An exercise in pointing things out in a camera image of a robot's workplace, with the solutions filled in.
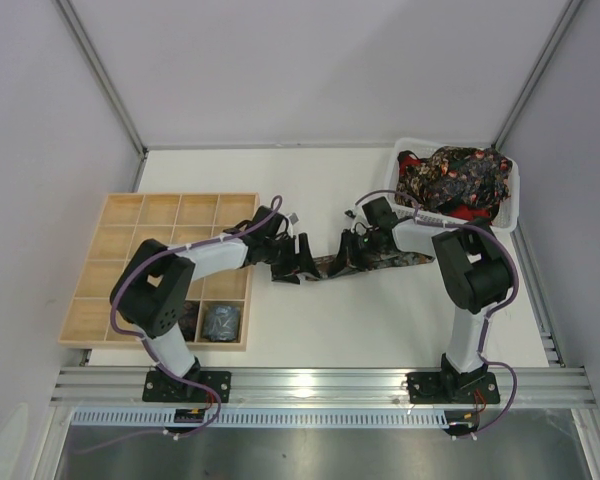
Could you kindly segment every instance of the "white table surface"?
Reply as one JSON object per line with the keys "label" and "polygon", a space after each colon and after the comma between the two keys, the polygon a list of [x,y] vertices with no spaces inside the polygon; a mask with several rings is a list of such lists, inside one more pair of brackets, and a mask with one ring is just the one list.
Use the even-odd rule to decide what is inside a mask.
{"label": "white table surface", "polygon": [[[284,197],[314,256],[335,253],[350,225],[343,212],[382,187],[390,149],[168,150],[149,154],[139,191],[258,192]],[[500,240],[516,259],[510,235]],[[217,367],[435,367],[453,324],[437,262],[349,278],[272,283],[256,266],[246,352],[196,352]],[[548,365],[524,281],[494,316],[487,357],[516,367]],[[91,365],[149,365],[141,350],[95,349]]]}

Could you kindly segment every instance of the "cloth item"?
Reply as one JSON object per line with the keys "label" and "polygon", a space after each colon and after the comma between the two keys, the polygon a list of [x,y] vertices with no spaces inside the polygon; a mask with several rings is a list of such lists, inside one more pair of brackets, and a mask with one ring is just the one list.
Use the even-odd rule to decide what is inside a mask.
{"label": "cloth item", "polygon": [[[356,273],[362,273],[362,270],[358,270],[355,266],[352,266],[350,259],[347,259],[342,270],[334,276],[329,276],[327,272],[331,269],[331,266],[336,261],[336,255],[326,255],[324,257],[317,257],[313,259],[316,264],[316,268],[320,272],[320,278],[306,277],[306,280],[314,282],[318,280],[329,280],[331,278],[338,278],[347,275],[355,275]],[[411,265],[422,265],[424,263],[433,262],[433,258],[423,255],[422,253],[415,252],[395,252],[392,254],[377,253],[367,258],[369,264],[367,268],[371,270],[381,270],[383,268],[393,267],[409,267]]]}
{"label": "cloth item", "polygon": [[[398,162],[396,190],[411,195],[429,212],[463,219],[486,212],[493,220],[500,202],[509,197],[513,163],[494,148],[442,147],[426,159],[405,151]],[[412,207],[402,197],[396,196],[395,202]]]}
{"label": "cloth item", "polygon": [[198,326],[198,311],[200,302],[184,302],[184,311],[178,319],[178,325],[182,330],[182,336],[187,342],[193,342],[196,338],[196,328]]}
{"label": "cloth item", "polygon": [[235,342],[240,331],[240,309],[212,305],[204,317],[202,336],[210,342]]}

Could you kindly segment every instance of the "wooden grid organizer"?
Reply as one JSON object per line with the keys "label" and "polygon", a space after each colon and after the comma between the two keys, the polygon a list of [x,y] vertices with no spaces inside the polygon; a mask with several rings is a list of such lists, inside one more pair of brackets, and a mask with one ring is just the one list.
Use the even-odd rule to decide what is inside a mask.
{"label": "wooden grid organizer", "polygon": [[[109,294],[124,268],[146,239],[164,244],[197,242],[251,219],[257,194],[114,194],[107,198],[89,254],[78,281],[59,343],[73,348],[141,348],[133,337],[109,326]],[[202,278],[189,287],[187,301],[199,302],[196,349],[243,351],[249,326],[252,267]],[[202,337],[204,315],[212,305],[232,305],[241,312],[235,342],[210,342]],[[118,314],[118,324],[132,329]]]}

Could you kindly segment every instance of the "gray wall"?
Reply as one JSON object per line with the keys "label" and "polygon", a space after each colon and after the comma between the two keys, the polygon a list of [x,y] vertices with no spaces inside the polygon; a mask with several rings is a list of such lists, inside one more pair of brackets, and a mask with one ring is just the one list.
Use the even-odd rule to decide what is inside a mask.
{"label": "gray wall", "polygon": [[600,0],[585,2],[505,151],[558,340],[600,405]]}
{"label": "gray wall", "polygon": [[103,196],[136,167],[52,2],[0,0],[0,422],[30,407],[14,478],[66,359],[56,338]]}
{"label": "gray wall", "polygon": [[490,142],[565,0],[74,3],[155,147]]}

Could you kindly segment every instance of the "white basket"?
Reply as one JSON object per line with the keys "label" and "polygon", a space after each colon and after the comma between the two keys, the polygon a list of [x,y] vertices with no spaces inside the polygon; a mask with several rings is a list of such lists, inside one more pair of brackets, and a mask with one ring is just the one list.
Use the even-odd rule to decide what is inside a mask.
{"label": "white basket", "polygon": [[[384,177],[384,188],[387,190],[395,190],[398,186],[398,155],[400,152],[411,150],[420,158],[428,158],[442,146],[444,145],[415,138],[401,138],[398,140],[389,157],[389,164]],[[513,160],[511,160],[511,162],[513,163],[513,167],[511,168],[507,182],[509,185],[510,196],[504,202],[500,203],[498,216],[493,220],[491,225],[494,232],[511,233],[515,230],[516,224],[518,223],[518,212],[520,209],[520,175],[518,173],[518,164]],[[413,214],[413,208],[403,207],[402,205],[395,203],[393,194],[388,193],[385,194],[385,196],[387,197],[387,200],[389,200],[392,209],[400,218]],[[439,213],[425,213],[423,210],[420,210],[418,217],[432,222],[445,220],[453,223],[465,223],[464,220],[460,220],[459,218],[448,217],[446,215],[440,215]]]}

